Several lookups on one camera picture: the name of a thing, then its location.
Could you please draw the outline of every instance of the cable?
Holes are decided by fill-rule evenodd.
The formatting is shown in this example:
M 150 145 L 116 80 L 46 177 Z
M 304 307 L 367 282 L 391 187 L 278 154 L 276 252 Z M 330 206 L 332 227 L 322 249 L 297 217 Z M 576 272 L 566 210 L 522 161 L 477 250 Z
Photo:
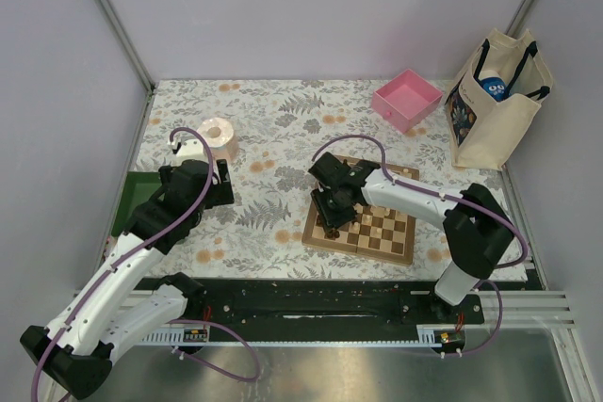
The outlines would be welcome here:
M 456 325 L 454 326 L 454 332 L 458 333 L 459 331 L 461 331 L 463 329 L 463 326 L 464 326 L 464 313 L 461 312 L 457 316 Z
M 486 339 L 483 343 L 481 343 L 477 347 L 471 348 L 469 350 L 464 350 L 463 355 L 475 355 L 476 353 L 481 352 L 486 347 L 488 347 L 490 344 L 492 344 L 492 342 L 496 339 L 496 337 L 500 333 L 500 325 L 502 324 L 502 295 L 500 294 L 500 290 L 498 289 L 498 286 L 493 281 L 481 280 L 479 283 L 479 286 L 481 286 L 485 282 L 490 284 L 490 286 L 492 286 L 492 289 L 494 289 L 494 292 L 497 293 L 497 298 L 498 298 L 497 324 L 495 325 L 494 331 L 492 331 L 492 334 L 490 335 L 490 337 L 488 339 Z M 459 354 L 459 355 L 451 355 L 451 356 L 452 357 L 461 357 L 462 355 Z
M 201 144 L 204 145 L 205 155 L 207 155 L 207 165 L 210 169 L 213 169 L 214 168 L 214 157 L 213 157 L 211 150 L 209 149 L 209 145 L 207 144 L 205 139 L 203 137 L 201 137 L 201 135 L 193 129 L 190 129 L 188 127 L 176 127 L 170 133 L 170 142 L 173 142 L 174 136 L 179 132 L 188 132 L 189 134 L 192 134 L 195 138 L 197 138 L 199 141 L 201 141 Z M 113 268 L 113 271 L 115 271 L 117 269 L 117 267 L 119 265 L 121 265 L 124 261 L 128 260 L 129 258 L 131 258 L 133 255 L 135 255 L 136 253 L 138 253 L 145 247 L 152 245 L 158 239 L 160 239 L 165 234 L 169 233 L 171 230 L 176 228 L 180 223 L 185 221 L 197 209 L 197 207 L 199 207 L 199 204 L 201 204 L 201 201 L 204 200 L 205 195 L 209 191 L 209 187 L 211 186 L 211 184 L 212 184 L 212 178 L 209 177 L 209 175 L 208 175 L 208 177 L 205 178 L 204 188 L 201 191 L 201 193 L 199 194 L 199 197 L 197 198 L 197 200 L 195 200 L 195 202 L 193 202 L 191 204 L 191 206 L 187 209 L 187 211 L 183 215 L 181 215 L 179 218 L 177 218 L 171 225 L 168 225 L 166 228 L 161 230 L 159 233 L 148 238 L 144 242 L 136 245 L 130 251 L 125 253 L 121 258 L 119 258 L 117 261 L 115 261 L 115 263 L 113 263 L 113 265 L 111 266 Z M 42 355 L 40 357 L 40 361 L 38 362 L 38 365 L 36 366 L 36 371 L 34 372 L 34 377 L 31 382 L 31 402 L 38 402 L 38 388 L 40 386 L 41 373 L 42 373 L 43 367 L 46 364 L 46 360 L 48 359 L 48 356 L 50 355 L 52 349 L 58 343 L 58 341 L 63 336 L 65 331 L 67 331 L 68 327 L 72 324 L 72 322 L 75 319 L 75 317 L 77 316 L 77 314 L 81 311 L 81 309 L 84 307 L 84 305 L 86 305 L 86 302 L 88 302 L 88 300 L 90 299 L 92 294 L 94 294 L 96 289 L 101 285 L 101 283 L 103 281 L 106 280 L 106 278 L 109 275 L 111 275 L 111 273 L 113 273 L 113 272 L 110 270 L 107 270 L 106 272 L 101 274 L 101 276 L 98 278 L 98 280 L 96 280 L 92 284 L 90 289 L 88 291 L 86 291 L 86 294 L 84 294 L 80 298 L 80 300 L 77 302 L 75 307 L 72 309 L 71 314 L 65 320 L 65 327 L 61 328 L 57 332 L 57 334 L 55 335 L 53 340 L 50 342 L 48 347 L 46 347 L 46 349 L 44 350 L 44 353 L 42 353 Z
M 372 141 L 373 143 L 375 143 L 377 145 L 377 147 L 381 151 L 381 170 L 382 170 L 385 178 L 387 178 L 387 180 L 391 181 L 392 183 L 394 183 L 396 185 L 401 185 L 402 187 L 410 188 L 411 190 L 414 190 L 415 192 L 423 193 L 425 195 L 430 195 L 435 198 L 441 198 L 440 193 L 436 192 L 435 190 L 430 190 L 428 188 L 419 187 L 419 186 L 413 185 L 411 183 L 406 183 L 399 179 L 394 179 L 393 176 L 387 170 L 387 162 L 385 160 L 385 147 L 378 139 L 369 137 L 369 136 L 365 136 L 364 134 L 349 134 L 349 135 L 333 138 L 333 139 L 327 141 L 320 148 L 318 148 L 318 151 L 316 151 L 314 153 L 314 155 L 312 156 L 312 160 L 314 161 L 317 158 L 317 156 L 328 146 L 332 145 L 336 141 L 344 140 L 347 138 L 362 138 L 364 140 Z M 479 204 L 476 204 L 475 202 L 468 201 L 463 198 L 458 198 L 458 197 L 455 197 L 455 196 L 452 196 L 449 194 L 445 194 L 444 199 L 448 200 L 448 201 L 454 201 L 459 204 L 463 204 L 467 207 L 475 209 L 478 212 L 481 212 L 482 214 L 487 215 L 489 218 L 492 218 L 493 220 L 497 221 L 498 223 L 500 223 L 501 225 L 506 227 L 517 238 L 517 240 L 521 244 L 521 255 L 519 256 L 519 258 L 515 259 L 514 261 L 510 261 L 509 263 L 499 264 L 495 268 L 513 267 L 515 265 L 523 263 L 526 260 L 526 258 L 528 257 L 529 250 L 530 250 L 528 241 L 526 241 L 526 239 L 521 234 L 521 232 L 519 232 L 519 230 L 517 228 L 515 228 L 515 226 L 510 221 L 508 221 L 506 218 L 501 217 L 500 215 L 492 212 L 489 209 L 486 209 L 483 206 L 480 206 Z
M 260 359 L 257 356 L 257 353 L 255 353 L 255 350 L 252 349 L 252 347 L 247 344 L 247 341 L 245 341 L 243 338 L 241 338 L 235 331 L 229 329 L 228 327 L 223 326 L 222 324 L 217 324 L 215 322 L 208 322 L 208 321 L 203 321 L 203 320 L 190 320 L 190 319 L 177 319 L 177 320 L 172 320 L 171 322 L 169 322 L 170 324 L 201 324 L 201 325 L 209 325 L 210 327 L 215 327 L 216 329 L 222 330 L 222 331 L 226 331 L 228 334 L 230 334 L 232 337 L 234 337 L 237 341 L 239 341 L 241 344 L 243 344 L 243 346 L 245 348 L 247 348 L 247 350 L 249 350 L 249 353 L 252 355 L 252 359 L 253 362 L 255 363 L 255 375 L 253 377 L 243 377 L 243 376 L 238 376 L 237 374 L 233 374 L 225 369 L 222 369 L 221 367 L 218 367 L 216 364 L 213 364 L 211 362 L 207 362 L 206 360 L 204 360 L 203 358 L 198 358 L 195 357 L 193 355 L 190 355 L 188 353 L 182 352 L 182 357 L 185 357 L 193 362 L 197 362 L 199 364 L 202 364 L 203 366 L 207 366 L 210 369 L 213 369 L 216 372 L 221 373 L 223 376 L 226 376 L 228 378 L 232 378 L 234 380 L 238 380 L 238 381 L 244 381 L 247 383 L 254 383 L 256 382 L 259 378 L 260 378 L 260 374 L 262 373 L 262 366 L 260 365 Z
M 211 306 L 207 305 L 204 308 L 204 320 L 209 320 L 211 319 Z

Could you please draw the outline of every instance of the toilet paper roll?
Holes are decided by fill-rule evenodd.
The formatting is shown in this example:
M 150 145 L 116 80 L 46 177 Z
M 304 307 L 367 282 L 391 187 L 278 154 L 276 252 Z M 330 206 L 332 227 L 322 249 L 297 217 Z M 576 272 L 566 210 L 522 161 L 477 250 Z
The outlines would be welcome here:
M 197 132 L 207 141 L 214 159 L 226 159 L 228 162 L 235 160 L 238 141 L 231 122 L 224 118 L 211 118 L 205 120 Z

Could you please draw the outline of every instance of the canvas bag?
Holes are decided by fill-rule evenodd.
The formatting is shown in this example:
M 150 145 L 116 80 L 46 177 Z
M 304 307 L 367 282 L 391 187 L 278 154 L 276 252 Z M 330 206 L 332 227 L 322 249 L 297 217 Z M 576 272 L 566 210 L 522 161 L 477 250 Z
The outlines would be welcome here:
M 497 102 L 478 81 L 494 70 L 507 84 Z M 501 169 L 546 99 L 552 76 L 527 30 L 519 40 L 494 29 L 444 94 L 450 151 L 456 167 Z

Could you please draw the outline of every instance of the green tray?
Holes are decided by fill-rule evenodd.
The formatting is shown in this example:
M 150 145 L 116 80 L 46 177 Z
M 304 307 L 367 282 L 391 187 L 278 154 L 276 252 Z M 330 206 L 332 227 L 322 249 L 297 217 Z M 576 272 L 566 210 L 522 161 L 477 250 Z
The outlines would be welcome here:
M 149 200 L 149 197 L 161 187 L 158 172 L 128 171 L 123 185 L 120 204 L 113 220 L 111 235 L 118 237 L 125 226 L 125 222 L 132 215 L 134 208 Z

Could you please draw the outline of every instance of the bag handle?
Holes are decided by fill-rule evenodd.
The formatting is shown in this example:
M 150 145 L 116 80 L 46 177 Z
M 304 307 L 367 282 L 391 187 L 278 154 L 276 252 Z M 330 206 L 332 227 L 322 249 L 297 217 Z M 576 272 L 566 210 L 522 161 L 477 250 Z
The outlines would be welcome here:
M 544 97 L 548 96 L 548 93 L 550 93 L 550 88 L 547 87 L 546 85 L 542 85 L 540 87 L 540 89 L 537 89 L 536 91 L 533 91 L 532 93 L 528 93 L 526 95 L 526 97 L 533 98 L 534 96 L 538 95 L 538 98 L 536 99 L 536 101 L 540 101 Z
M 483 68 L 483 64 L 486 62 L 488 52 L 490 52 L 490 41 L 486 38 L 481 45 L 480 61 L 478 61 L 478 66 L 475 67 L 475 71 L 473 72 L 473 78 L 478 83 L 480 82 L 480 72 Z
M 513 88 L 513 85 L 515 85 L 515 82 L 517 82 L 517 79 L 519 78 L 519 74 L 521 74 L 521 72 L 524 71 L 524 67 L 526 66 L 528 57 L 531 56 L 532 58 L 534 58 L 536 56 L 536 54 L 538 54 L 538 46 L 536 45 L 536 41 L 532 41 L 526 48 L 526 52 L 524 52 L 524 56 L 521 57 L 521 61 L 517 65 L 517 68 L 515 68 L 515 74 L 513 74 L 513 78 L 511 79 L 511 82 L 509 82 L 509 85 L 507 85 L 507 88 L 505 89 L 505 93 L 503 94 L 502 99 L 507 99 L 509 97 L 511 88 Z

